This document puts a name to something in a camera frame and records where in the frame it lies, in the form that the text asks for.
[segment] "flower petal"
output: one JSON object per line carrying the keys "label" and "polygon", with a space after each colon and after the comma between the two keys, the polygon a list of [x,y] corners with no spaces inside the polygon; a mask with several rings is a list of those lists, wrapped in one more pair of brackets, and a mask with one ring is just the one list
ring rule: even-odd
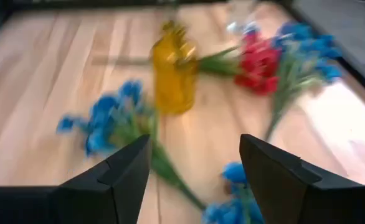
{"label": "flower petal", "polygon": [[333,41],[334,41],[334,36],[333,35],[323,34],[323,35],[320,35],[318,37],[318,39],[322,40],[327,47],[332,47],[333,46]]}
{"label": "flower petal", "polygon": [[272,46],[282,52],[287,50],[285,39],[283,37],[276,36],[272,39]]}
{"label": "flower petal", "polygon": [[134,83],[131,93],[134,105],[137,105],[138,102],[141,100],[142,88],[142,83],[140,81],[136,81]]}
{"label": "flower petal", "polygon": [[286,35],[295,32],[295,27],[297,26],[296,22],[286,22],[284,25],[279,28],[277,34],[278,35]]}
{"label": "flower petal", "polygon": [[131,96],[131,92],[133,91],[133,80],[128,80],[122,84],[122,86],[118,90],[119,96]]}
{"label": "flower petal", "polygon": [[328,49],[328,46],[325,45],[325,42],[321,39],[314,40],[311,44],[311,50],[316,50],[319,52],[324,52]]}
{"label": "flower petal", "polygon": [[223,177],[233,183],[247,184],[244,166],[239,162],[230,162],[224,167]]}
{"label": "flower petal", "polygon": [[325,66],[328,66],[328,61],[325,58],[319,58],[316,62],[315,69],[322,71]]}
{"label": "flower petal", "polygon": [[337,49],[336,47],[332,47],[328,49],[328,51],[326,51],[325,56],[330,59],[336,59],[341,56],[341,53],[339,49]]}
{"label": "flower petal", "polygon": [[267,93],[272,93],[277,90],[278,77],[271,77],[265,81],[265,90]]}
{"label": "flower petal", "polygon": [[312,37],[311,28],[304,24],[297,24],[293,33],[295,40],[306,40]]}
{"label": "flower petal", "polygon": [[71,115],[65,115],[58,123],[57,133],[68,133],[73,129],[75,124],[75,117]]}
{"label": "flower petal", "polygon": [[111,120],[111,111],[119,107],[113,95],[103,95],[92,107],[90,122],[94,128],[104,127]]}
{"label": "flower petal", "polygon": [[244,42],[246,45],[254,44],[258,41],[258,33],[256,30],[251,30],[244,35]]}
{"label": "flower petal", "polygon": [[209,205],[202,215],[203,223],[217,223],[221,218],[220,205],[213,203]]}
{"label": "flower petal", "polygon": [[313,43],[312,40],[303,40],[303,41],[301,41],[300,46],[299,46],[299,50],[304,52],[304,53],[307,53],[307,52],[313,50],[312,43]]}
{"label": "flower petal", "polygon": [[323,68],[322,74],[328,83],[333,83],[341,77],[341,70],[335,65],[327,65]]}
{"label": "flower petal", "polygon": [[110,151],[115,149],[107,141],[107,135],[103,129],[96,129],[88,135],[86,141],[86,154],[89,156],[92,152]]}
{"label": "flower petal", "polygon": [[222,223],[219,224],[235,224],[241,219],[242,211],[236,207],[229,206],[229,210],[223,214]]}

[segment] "wooden table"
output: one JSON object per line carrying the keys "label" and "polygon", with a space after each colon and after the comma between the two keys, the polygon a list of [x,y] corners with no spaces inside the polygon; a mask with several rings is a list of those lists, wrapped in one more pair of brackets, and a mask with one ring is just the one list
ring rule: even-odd
{"label": "wooden table", "polygon": [[[0,185],[60,184],[101,161],[86,158],[83,136],[55,134],[64,113],[87,115],[103,93],[143,80],[150,67],[95,65],[98,56],[147,57],[159,37],[163,11],[62,11],[18,15],[0,35]],[[289,20],[278,6],[256,11],[264,36]],[[184,6],[179,17],[201,54],[234,43],[225,33],[223,4]],[[239,161],[239,136],[261,138],[269,97],[203,75],[196,103],[181,116],[163,116],[160,140],[193,191],[222,202],[222,168]],[[308,162],[365,184],[365,90],[350,75],[304,94],[278,126],[272,144]],[[200,223],[201,213],[150,175],[139,223]]]}

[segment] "glass bottle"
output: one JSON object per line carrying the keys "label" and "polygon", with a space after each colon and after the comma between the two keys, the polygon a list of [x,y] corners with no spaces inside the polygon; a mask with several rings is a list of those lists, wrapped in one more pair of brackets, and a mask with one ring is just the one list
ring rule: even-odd
{"label": "glass bottle", "polygon": [[227,31],[235,35],[243,35],[256,29],[254,9],[257,3],[257,0],[229,0]]}
{"label": "glass bottle", "polygon": [[197,58],[195,46],[185,39],[185,29],[174,21],[165,23],[152,59],[157,109],[166,114],[189,110],[195,97]]}

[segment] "blue flower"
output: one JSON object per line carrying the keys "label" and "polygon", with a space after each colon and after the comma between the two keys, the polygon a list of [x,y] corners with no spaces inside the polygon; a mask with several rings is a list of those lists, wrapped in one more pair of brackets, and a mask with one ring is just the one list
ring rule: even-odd
{"label": "blue flower", "polygon": [[244,166],[238,162],[230,162],[224,167],[223,177],[233,183],[247,184]]}
{"label": "blue flower", "polygon": [[286,40],[286,38],[276,36],[272,40],[272,45],[274,48],[279,49],[281,53],[285,53],[287,51],[287,44],[285,43]]}
{"label": "blue flower", "polygon": [[203,223],[244,224],[242,220],[242,207],[238,199],[222,205],[212,204],[202,216]]}
{"label": "blue flower", "polygon": [[341,70],[335,65],[325,65],[320,67],[323,78],[328,83],[333,83],[337,78],[341,77]]}
{"label": "blue flower", "polygon": [[319,40],[322,40],[323,43],[327,46],[327,47],[332,47],[333,46],[333,41],[334,41],[334,36],[330,35],[330,34],[322,34],[318,37]]}
{"label": "blue flower", "polygon": [[131,98],[134,105],[141,100],[142,83],[140,81],[129,80],[118,90],[119,97],[122,99]]}
{"label": "blue flower", "polygon": [[341,56],[341,53],[336,47],[332,47],[332,48],[328,48],[327,50],[322,52],[322,54],[320,56],[327,57],[330,59],[336,59]]}
{"label": "blue flower", "polygon": [[57,133],[71,132],[75,124],[75,118],[71,115],[65,115],[58,123]]}
{"label": "blue flower", "polygon": [[202,216],[203,223],[215,223],[220,220],[222,217],[222,213],[220,210],[220,205],[213,203],[207,206],[205,212]]}
{"label": "blue flower", "polygon": [[85,144],[86,155],[89,156],[92,152],[114,150],[115,147],[109,144],[107,139],[108,133],[102,128],[90,133]]}
{"label": "blue flower", "polygon": [[[263,216],[255,200],[245,203],[249,208],[249,216],[253,222],[264,223]],[[244,209],[241,199],[234,198],[230,202],[208,206],[202,216],[203,223],[245,224]]]}
{"label": "blue flower", "polygon": [[286,22],[284,23],[284,25],[281,26],[281,28],[279,28],[277,35],[292,34],[296,31],[296,26],[296,22]]}
{"label": "blue flower", "polygon": [[90,122],[94,128],[106,126],[112,119],[112,109],[119,107],[119,102],[113,95],[103,95],[91,108]]}
{"label": "blue flower", "polygon": [[311,50],[323,52],[328,49],[328,46],[321,39],[316,39],[311,43]]}
{"label": "blue flower", "polygon": [[315,69],[316,70],[323,70],[325,66],[328,66],[328,61],[325,58],[319,58],[316,61]]}
{"label": "blue flower", "polygon": [[300,52],[308,53],[308,52],[312,51],[313,49],[314,49],[314,46],[313,46],[312,40],[308,39],[308,40],[303,40],[300,42],[300,46],[299,46]]}
{"label": "blue flower", "polygon": [[306,40],[312,38],[311,28],[304,24],[297,24],[293,33],[293,39]]}

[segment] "blue flower bunch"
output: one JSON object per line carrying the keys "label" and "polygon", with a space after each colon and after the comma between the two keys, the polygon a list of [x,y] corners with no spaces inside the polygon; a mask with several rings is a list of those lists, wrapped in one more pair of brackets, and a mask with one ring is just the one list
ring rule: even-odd
{"label": "blue flower bunch", "polygon": [[65,115],[59,121],[57,133],[69,133],[74,127],[79,128],[87,133],[85,150],[88,156],[93,152],[112,152],[118,149],[115,142],[110,142],[115,128],[123,126],[124,132],[132,135],[133,132],[128,127],[131,127],[135,114],[144,114],[148,111],[145,110],[148,107],[143,103],[141,95],[141,82],[127,81],[118,91],[102,95],[95,102],[90,110],[90,119]]}
{"label": "blue flower bunch", "polygon": [[65,115],[58,124],[58,133],[69,133],[76,127],[87,133],[86,154],[109,154],[133,142],[143,134],[152,140],[151,168],[158,177],[179,190],[198,209],[206,205],[180,178],[166,150],[157,140],[158,116],[146,101],[139,81],[127,81],[118,91],[101,96],[90,110],[90,119]]}
{"label": "blue flower bunch", "polygon": [[334,82],[341,70],[328,62],[340,57],[333,45],[332,35],[313,35],[310,27],[286,23],[273,39],[273,46],[281,51],[278,64],[277,90],[273,94],[272,118],[264,140],[269,141],[274,129],[292,102],[309,86],[320,81]]}
{"label": "blue flower bunch", "polygon": [[203,223],[264,223],[263,216],[247,182],[243,165],[238,162],[231,162],[225,166],[222,175],[230,184],[233,198],[223,204],[213,203],[209,205],[203,214]]}
{"label": "blue flower bunch", "polygon": [[332,35],[313,35],[307,25],[287,22],[273,39],[273,46],[282,52],[281,59],[286,54],[292,54],[303,65],[301,73],[321,75],[328,83],[341,76],[340,69],[328,63],[328,60],[341,56],[339,49],[333,45]]}

